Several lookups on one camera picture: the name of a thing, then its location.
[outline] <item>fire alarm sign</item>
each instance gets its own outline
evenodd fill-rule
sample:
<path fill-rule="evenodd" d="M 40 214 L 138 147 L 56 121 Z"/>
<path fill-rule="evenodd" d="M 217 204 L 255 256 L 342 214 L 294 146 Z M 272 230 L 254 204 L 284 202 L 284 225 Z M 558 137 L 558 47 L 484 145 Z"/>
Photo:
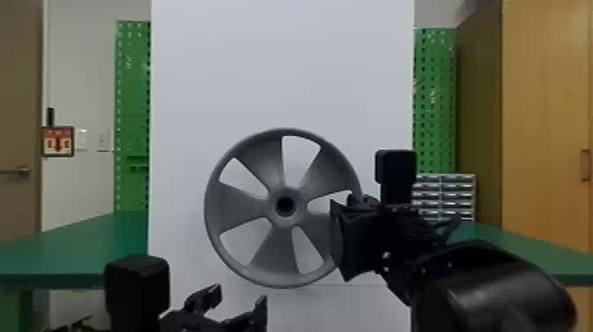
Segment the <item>fire alarm sign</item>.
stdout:
<path fill-rule="evenodd" d="M 74 127 L 42 127 L 41 139 L 44 157 L 74 156 Z"/>

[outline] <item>wall outlet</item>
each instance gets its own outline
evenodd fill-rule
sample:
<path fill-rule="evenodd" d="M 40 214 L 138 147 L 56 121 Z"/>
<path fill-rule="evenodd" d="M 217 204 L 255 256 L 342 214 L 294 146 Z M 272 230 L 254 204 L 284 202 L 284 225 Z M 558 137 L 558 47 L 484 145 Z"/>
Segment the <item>wall outlet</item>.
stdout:
<path fill-rule="evenodd" d="M 111 132 L 102 130 L 97 133 L 97 151 L 111 152 Z"/>
<path fill-rule="evenodd" d="M 88 150 L 88 130 L 77 129 L 74 134 L 74 148 L 76 151 L 87 151 Z"/>

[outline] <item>hub hole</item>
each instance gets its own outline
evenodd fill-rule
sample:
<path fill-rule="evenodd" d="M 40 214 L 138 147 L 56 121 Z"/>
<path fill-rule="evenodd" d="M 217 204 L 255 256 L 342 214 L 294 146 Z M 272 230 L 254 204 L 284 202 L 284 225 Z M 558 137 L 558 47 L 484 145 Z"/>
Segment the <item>hub hole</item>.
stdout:
<path fill-rule="evenodd" d="M 276 213 L 280 216 L 291 216 L 295 213 L 295 201 L 290 197 L 281 197 L 276 202 Z"/>

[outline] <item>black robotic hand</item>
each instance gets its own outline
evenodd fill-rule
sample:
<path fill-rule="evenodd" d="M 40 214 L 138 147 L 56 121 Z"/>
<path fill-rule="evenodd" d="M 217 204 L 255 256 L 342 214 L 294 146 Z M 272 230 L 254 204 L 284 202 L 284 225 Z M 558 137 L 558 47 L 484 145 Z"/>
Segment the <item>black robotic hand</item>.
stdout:
<path fill-rule="evenodd" d="M 267 327 L 266 297 L 237 317 L 206 317 L 222 302 L 219 284 L 194 292 L 183 308 L 159 319 L 169 309 L 169 264 L 147 255 L 132 255 L 105 267 L 105 302 L 113 332 L 266 332 Z"/>
<path fill-rule="evenodd" d="M 380 201 L 331 204 L 334 259 L 344 280 L 382 276 L 411 307 L 414 332 L 573 330 L 574 302 L 551 275 L 483 241 L 448 244 L 461 221 L 430 223 L 419 215 L 411 206 L 413 152 L 379 151 L 376 165 Z"/>

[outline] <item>wheel rim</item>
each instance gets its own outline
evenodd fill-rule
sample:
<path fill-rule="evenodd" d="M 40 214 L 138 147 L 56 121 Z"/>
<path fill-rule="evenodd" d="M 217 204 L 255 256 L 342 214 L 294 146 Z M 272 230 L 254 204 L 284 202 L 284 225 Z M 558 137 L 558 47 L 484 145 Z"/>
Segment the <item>wheel rim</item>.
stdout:
<path fill-rule="evenodd" d="M 319 152 L 297 187 L 286 185 L 282 139 L 298 137 L 319 145 Z M 268 190 L 256 197 L 231 185 L 220 176 L 237 159 Z M 312 213 L 307 203 L 335 192 L 351 191 L 361 196 L 360 183 L 348 159 L 331 143 L 298 129 L 274 129 L 248 137 L 233 146 L 217 163 L 208 181 L 204 203 L 206 230 L 214 250 L 224 263 L 251 282 L 274 288 L 304 286 L 330 274 L 336 267 L 330 248 L 329 213 Z M 221 241 L 221 235 L 258 218 L 267 218 L 272 229 L 248 264 L 237 261 Z M 300 227 L 323 263 L 311 273 L 297 266 L 292 230 Z"/>

